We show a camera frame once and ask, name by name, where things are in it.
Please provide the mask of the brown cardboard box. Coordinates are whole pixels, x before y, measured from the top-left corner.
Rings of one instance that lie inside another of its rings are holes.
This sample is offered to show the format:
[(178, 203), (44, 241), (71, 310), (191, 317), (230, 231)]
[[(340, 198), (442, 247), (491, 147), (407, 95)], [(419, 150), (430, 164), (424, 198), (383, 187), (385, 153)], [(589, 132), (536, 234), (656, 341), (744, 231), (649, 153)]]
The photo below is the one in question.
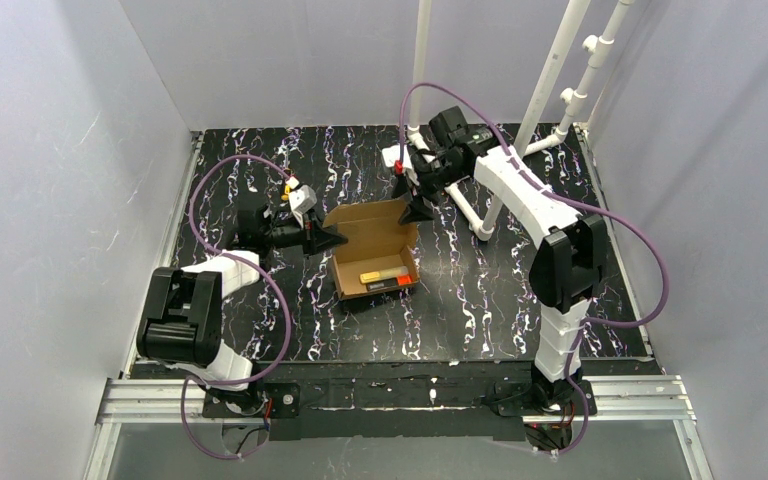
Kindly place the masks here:
[[(348, 243), (335, 248), (331, 271), (341, 301), (417, 286), (420, 274), (413, 249), (418, 240), (414, 223), (400, 224), (405, 208), (401, 199), (340, 205), (325, 217), (326, 226), (335, 226)], [(413, 284), (408, 287), (368, 292), (359, 275), (392, 267), (407, 266)]]

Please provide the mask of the yellow white marker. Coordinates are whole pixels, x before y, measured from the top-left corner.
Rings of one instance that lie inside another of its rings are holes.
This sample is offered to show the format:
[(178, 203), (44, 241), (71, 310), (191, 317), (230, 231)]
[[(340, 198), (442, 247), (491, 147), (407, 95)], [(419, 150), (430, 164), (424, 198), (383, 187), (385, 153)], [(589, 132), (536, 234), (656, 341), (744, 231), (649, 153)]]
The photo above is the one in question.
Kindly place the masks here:
[(409, 275), (409, 269), (407, 266), (392, 267), (387, 269), (380, 269), (370, 272), (364, 272), (359, 275), (359, 281), (361, 284), (371, 284), (378, 281), (399, 279), (401, 277)]

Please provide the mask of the orange black marker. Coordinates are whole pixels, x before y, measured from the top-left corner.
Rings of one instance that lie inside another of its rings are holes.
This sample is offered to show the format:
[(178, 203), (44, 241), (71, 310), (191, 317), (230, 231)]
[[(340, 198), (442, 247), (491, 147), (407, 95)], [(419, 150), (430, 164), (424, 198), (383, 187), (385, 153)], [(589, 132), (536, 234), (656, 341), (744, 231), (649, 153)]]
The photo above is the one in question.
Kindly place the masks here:
[(386, 290), (391, 288), (408, 287), (413, 284), (413, 279), (410, 275), (403, 275), (398, 277), (379, 279), (366, 284), (368, 292)]

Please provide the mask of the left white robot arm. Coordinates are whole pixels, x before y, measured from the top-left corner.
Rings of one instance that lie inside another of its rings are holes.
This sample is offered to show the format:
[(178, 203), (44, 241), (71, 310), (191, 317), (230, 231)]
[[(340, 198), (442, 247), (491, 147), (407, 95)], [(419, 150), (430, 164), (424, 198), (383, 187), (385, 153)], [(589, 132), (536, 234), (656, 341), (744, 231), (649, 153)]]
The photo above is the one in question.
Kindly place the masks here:
[(209, 387), (245, 390), (255, 367), (223, 340), (223, 300), (260, 281), (276, 249), (300, 247), (313, 255), (347, 242), (313, 207), (299, 217), (286, 208), (273, 213), (266, 205), (238, 210), (220, 255), (153, 271), (136, 336), (138, 354), (183, 369)]

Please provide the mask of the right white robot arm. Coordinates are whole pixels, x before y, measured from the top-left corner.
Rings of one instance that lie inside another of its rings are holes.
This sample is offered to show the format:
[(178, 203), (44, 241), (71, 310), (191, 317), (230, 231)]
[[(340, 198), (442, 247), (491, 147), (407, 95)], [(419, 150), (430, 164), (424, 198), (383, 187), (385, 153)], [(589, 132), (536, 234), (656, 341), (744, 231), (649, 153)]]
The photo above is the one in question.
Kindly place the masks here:
[(537, 247), (528, 283), (540, 304), (540, 339), (529, 385), (496, 394), (489, 405), (498, 414), (565, 408), (579, 386), (584, 322), (604, 278), (606, 223), (556, 197), (494, 124), (470, 125), (459, 107), (451, 107), (429, 126), (436, 148), (410, 147), (401, 130), (397, 144), (381, 152), (385, 169), (396, 178), (393, 197), (409, 198), (400, 221), (431, 220), (440, 193), (466, 178), (487, 188), (514, 215)]

